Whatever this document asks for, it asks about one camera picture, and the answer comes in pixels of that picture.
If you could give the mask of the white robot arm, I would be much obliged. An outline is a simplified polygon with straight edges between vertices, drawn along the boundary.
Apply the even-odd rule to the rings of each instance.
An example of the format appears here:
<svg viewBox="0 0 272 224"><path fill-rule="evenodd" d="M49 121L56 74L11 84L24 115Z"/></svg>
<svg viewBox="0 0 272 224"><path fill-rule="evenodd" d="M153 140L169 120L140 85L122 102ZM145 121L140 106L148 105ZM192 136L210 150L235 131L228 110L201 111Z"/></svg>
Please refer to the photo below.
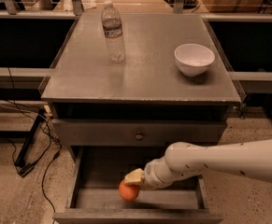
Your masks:
<svg viewBox="0 0 272 224"><path fill-rule="evenodd" d="M162 158L126 175L124 184L144 190L164 189L204 170L272 183L272 139L210 147L173 143Z"/></svg>

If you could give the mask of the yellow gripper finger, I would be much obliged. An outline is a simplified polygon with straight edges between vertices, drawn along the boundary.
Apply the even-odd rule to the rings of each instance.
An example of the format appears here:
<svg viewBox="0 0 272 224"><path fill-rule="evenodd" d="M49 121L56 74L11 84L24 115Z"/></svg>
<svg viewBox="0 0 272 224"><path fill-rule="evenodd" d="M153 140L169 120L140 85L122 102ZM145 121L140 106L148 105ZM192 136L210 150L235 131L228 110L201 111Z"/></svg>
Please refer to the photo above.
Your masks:
<svg viewBox="0 0 272 224"><path fill-rule="evenodd" d="M144 184L144 171L140 168L135 169L124 177L124 183L127 186L142 186Z"/></svg>

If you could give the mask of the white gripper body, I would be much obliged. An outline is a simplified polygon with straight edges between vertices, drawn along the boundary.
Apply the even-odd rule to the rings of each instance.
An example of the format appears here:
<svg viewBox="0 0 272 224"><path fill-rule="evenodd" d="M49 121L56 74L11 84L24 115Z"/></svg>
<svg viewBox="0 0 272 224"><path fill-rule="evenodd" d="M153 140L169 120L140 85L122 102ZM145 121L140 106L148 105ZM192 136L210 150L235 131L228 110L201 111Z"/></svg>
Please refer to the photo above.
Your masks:
<svg viewBox="0 0 272 224"><path fill-rule="evenodd" d="M163 182L156 174L157 160L150 161L146 164L142 176L141 188L144 190L160 189Z"/></svg>

